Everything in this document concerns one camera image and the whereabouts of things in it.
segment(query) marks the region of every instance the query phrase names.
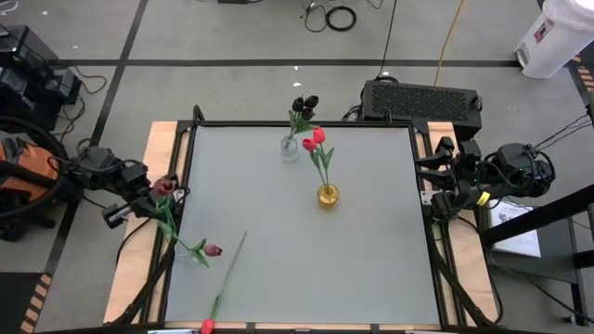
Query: concrete floor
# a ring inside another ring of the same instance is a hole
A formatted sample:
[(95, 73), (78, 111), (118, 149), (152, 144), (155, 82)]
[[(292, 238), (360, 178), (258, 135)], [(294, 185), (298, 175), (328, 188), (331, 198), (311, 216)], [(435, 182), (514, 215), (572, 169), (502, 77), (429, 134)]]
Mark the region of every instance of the concrete floor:
[[(357, 24), (345, 33), (314, 34), (303, 26), (299, 1), (264, 0), (248, 6), (219, 5), (214, 0), (148, 0), (130, 59), (330, 59), (328, 66), (88, 66), (85, 74), (115, 78), (108, 88), (83, 95), (86, 114), (67, 136), (73, 145), (93, 133), (105, 104), (110, 114), (101, 146), (126, 159), (141, 159), (154, 121), (191, 117), (199, 104), (209, 120), (284, 120), (292, 100), (320, 96), (318, 120), (338, 120), (354, 104), (365, 80), (378, 67), (333, 66), (332, 59), (381, 59), (392, 0), (380, 10), (365, 1), (345, 0)], [(3, 24), (28, 24), (61, 58), (119, 59), (139, 5), (146, 0), (20, 1), (2, 17)], [(388, 59), (439, 58), (457, 0), (400, 0)], [(539, 14), (535, 0), (469, 0), (463, 7), (445, 59), (509, 60), (523, 34)], [(309, 24), (317, 27), (315, 14)], [(337, 24), (347, 18), (336, 16)], [(433, 84), (435, 67), (387, 67), (409, 84)], [(99, 81), (87, 80), (96, 87)], [(537, 143), (584, 112), (567, 69), (545, 81), (531, 80), (515, 68), (444, 68), (439, 85), (470, 88), (484, 99), (483, 130), (476, 136), (483, 152), (509, 142)], [(526, 204), (546, 204), (594, 183), (594, 133), (585, 129), (547, 150), (558, 171), (550, 192)], [(105, 192), (89, 197), (104, 204), (121, 202)], [(56, 208), (59, 216), (63, 208)], [(578, 221), (586, 223), (585, 217)], [(594, 247), (589, 231), (577, 226), (580, 250)], [(43, 271), (54, 230), (33, 230), (20, 243), (0, 243), (0, 271)], [(99, 209), (83, 202), (76, 213), (55, 273), (38, 331), (99, 326), (115, 270), (115, 253), (123, 227), (109, 230)], [(583, 272), (588, 308), (594, 310), (594, 272)], [(525, 282), (494, 271), (509, 328), (559, 333), (591, 333), (561, 322), (567, 313)], [(539, 281), (571, 303), (569, 286)]]

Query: yellow label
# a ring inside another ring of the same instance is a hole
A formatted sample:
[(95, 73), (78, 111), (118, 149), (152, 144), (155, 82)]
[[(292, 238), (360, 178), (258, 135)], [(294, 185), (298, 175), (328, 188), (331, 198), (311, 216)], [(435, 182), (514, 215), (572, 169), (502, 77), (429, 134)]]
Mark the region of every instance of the yellow label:
[(483, 191), (483, 194), (481, 195), (479, 200), (476, 201), (476, 204), (478, 204), (479, 206), (483, 206), (489, 201), (490, 197), (491, 197), (491, 194), (489, 194), (486, 191)]

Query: yellow cable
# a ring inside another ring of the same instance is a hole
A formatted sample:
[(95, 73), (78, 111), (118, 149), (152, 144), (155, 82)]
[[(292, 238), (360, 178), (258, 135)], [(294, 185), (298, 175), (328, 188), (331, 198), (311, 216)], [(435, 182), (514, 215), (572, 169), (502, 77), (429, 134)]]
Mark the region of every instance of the yellow cable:
[(437, 63), (437, 73), (435, 73), (435, 81), (433, 82), (433, 87), (437, 85), (437, 80), (439, 79), (439, 72), (442, 69), (442, 61), (444, 59), (444, 53), (446, 52), (447, 43), (449, 43), (449, 37), (452, 35), (452, 32), (454, 31), (454, 26), (456, 26), (456, 22), (458, 21), (458, 14), (460, 13), (462, 6), (464, 5), (464, 1), (465, 0), (460, 0), (458, 10), (456, 10), (456, 16), (454, 16), (454, 21), (452, 22), (452, 25), (449, 27), (449, 32), (447, 32), (447, 37), (445, 38), (444, 46), (442, 47), (442, 53), (441, 55), (439, 55), (439, 63)]

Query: gold vase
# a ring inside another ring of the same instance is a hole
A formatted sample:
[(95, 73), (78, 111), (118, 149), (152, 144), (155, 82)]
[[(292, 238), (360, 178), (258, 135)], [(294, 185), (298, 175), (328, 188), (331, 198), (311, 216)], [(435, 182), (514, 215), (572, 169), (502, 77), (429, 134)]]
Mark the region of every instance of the gold vase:
[(317, 189), (317, 202), (322, 208), (329, 209), (336, 204), (340, 195), (335, 185), (322, 185)]

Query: white paper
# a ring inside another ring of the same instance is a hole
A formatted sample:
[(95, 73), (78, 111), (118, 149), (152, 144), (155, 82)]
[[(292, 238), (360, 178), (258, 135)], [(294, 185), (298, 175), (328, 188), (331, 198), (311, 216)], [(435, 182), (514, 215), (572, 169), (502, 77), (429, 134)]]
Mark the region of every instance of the white paper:
[[(491, 200), (489, 206), (497, 203)], [(497, 226), (518, 217), (526, 212), (533, 210), (532, 207), (523, 207), (514, 203), (501, 201), (499, 205), (489, 211), (489, 221), (491, 227)], [(538, 244), (538, 233), (536, 230), (520, 234), (519, 236), (499, 241), (493, 246), (496, 251), (508, 251), (516, 254), (540, 257), (540, 245)]]

